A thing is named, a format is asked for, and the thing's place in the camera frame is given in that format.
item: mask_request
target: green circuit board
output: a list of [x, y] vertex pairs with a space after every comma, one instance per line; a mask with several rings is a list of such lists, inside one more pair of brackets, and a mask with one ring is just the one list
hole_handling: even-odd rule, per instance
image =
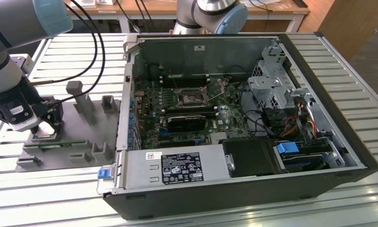
[[[229, 83], [223, 76], [211, 77], [205, 87], [164, 88], [155, 81], [141, 80], [135, 85], [138, 104], [138, 116], [141, 132], [141, 148], [155, 149], [168, 147], [176, 142], [188, 142], [197, 145], [212, 144], [211, 134], [224, 132], [228, 138], [249, 137], [249, 127], [237, 104], [240, 82]], [[199, 91], [208, 96], [208, 102], [197, 100]], [[187, 102], [192, 105], [204, 105], [217, 108], [215, 117], [208, 117], [205, 127], [200, 131], [169, 132], [163, 127], [163, 110], [165, 108], [179, 109], [183, 105], [180, 94], [192, 94]]]

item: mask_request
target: motherboard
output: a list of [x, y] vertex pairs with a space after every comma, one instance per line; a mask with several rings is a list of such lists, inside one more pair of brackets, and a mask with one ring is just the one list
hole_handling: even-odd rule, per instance
[[141, 148], [217, 144], [251, 136], [239, 106], [241, 82], [228, 76], [165, 74], [160, 80], [138, 79], [136, 113]]

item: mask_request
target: metal grating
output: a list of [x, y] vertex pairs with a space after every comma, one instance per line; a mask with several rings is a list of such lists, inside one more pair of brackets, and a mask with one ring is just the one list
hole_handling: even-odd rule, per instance
[[[313, 34], [291, 34], [325, 88], [352, 126], [378, 159], [378, 97], [325, 40]], [[124, 35], [107, 34], [106, 76], [91, 95], [122, 98], [124, 82]], [[94, 54], [86, 34], [62, 35], [44, 42], [34, 79], [62, 78], [79, 73]], [[83, 77], [91, 85], [100, 61]], [[40, 92], [67, 97], [66, 85], [43, 86]], [[189, 214], [172, 218], [126, 221], [96, 194], [99, 167], [15, 173], [27, 133], [0, 123], [0, 226], [378, 226], [378, 172], [360, 182], [341, 185], [319, 198]]]

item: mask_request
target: sticker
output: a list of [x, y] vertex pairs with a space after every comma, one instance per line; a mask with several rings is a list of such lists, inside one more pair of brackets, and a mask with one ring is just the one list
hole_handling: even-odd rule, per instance
[[207, 46], [195, 46], [195, 51], [204, 51]]
[[99, 11], [99, 13], [116, 13], [116, 11]]
[[18, 106], [16, 108], [11, 109], [12, 115], [16, 115], [16, 114], [19, 114], [19, 113], [23, 113], [23, 111], [24, 111], [24, 107], [23, 107], [22, 105]]
[[164, 184], [204, 181], [199, 153], [163, 155], [161, 167]]
[[145, 160], [161, 159], [163, 152], [147, 152]]

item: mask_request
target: connector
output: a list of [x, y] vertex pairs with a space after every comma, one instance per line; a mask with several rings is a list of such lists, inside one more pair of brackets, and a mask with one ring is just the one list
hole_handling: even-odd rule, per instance
[[289, 154], [300, 152], [297, 144], [295, 142], [281, 143], [277, 146], [279, 153]]

